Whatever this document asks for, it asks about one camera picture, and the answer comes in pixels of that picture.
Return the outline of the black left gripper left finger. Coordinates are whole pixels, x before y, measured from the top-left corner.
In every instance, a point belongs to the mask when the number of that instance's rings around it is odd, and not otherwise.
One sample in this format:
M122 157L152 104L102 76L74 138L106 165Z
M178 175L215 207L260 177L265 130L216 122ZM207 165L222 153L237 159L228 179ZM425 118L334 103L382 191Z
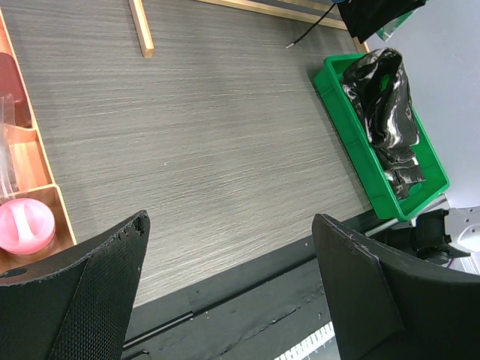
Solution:
M1 274L2 359L120 359L151 222L147 211Z

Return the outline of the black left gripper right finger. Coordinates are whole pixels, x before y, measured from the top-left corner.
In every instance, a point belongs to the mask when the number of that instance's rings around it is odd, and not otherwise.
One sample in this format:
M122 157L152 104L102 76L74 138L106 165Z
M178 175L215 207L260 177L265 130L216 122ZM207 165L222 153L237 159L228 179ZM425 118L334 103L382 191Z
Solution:
M479 276L368 238L327 214L312 235L342 359L478 359Z

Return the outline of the black white patterned trousers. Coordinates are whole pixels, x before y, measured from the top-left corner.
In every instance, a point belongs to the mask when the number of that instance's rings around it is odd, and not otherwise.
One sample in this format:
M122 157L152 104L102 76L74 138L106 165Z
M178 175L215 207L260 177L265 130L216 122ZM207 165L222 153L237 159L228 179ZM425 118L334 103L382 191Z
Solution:
M402 55L376 49L355 60L340 78L397 200L405 200L425 175L413 151L419 126Z

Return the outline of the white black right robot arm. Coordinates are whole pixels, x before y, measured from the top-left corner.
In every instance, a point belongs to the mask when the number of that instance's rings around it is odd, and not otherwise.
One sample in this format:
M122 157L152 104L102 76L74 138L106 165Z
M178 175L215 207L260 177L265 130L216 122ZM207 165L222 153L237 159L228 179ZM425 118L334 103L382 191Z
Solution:
M375 240L409 255L450 266L479 254L479 207L437 209L419 215L414 226L386 229Z

